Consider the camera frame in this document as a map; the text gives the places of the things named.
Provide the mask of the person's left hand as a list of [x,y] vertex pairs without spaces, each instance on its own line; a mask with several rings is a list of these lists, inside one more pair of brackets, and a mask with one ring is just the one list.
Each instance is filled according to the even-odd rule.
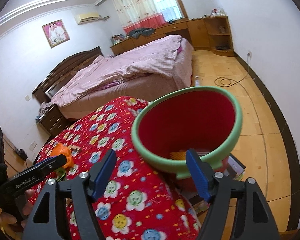
[[33,205],[29,199],[35,191],[30,189],[17,195],[3,195],[0,197],[0,222],[2,224],[17,224],[24,227],[28,215],[31,213]]

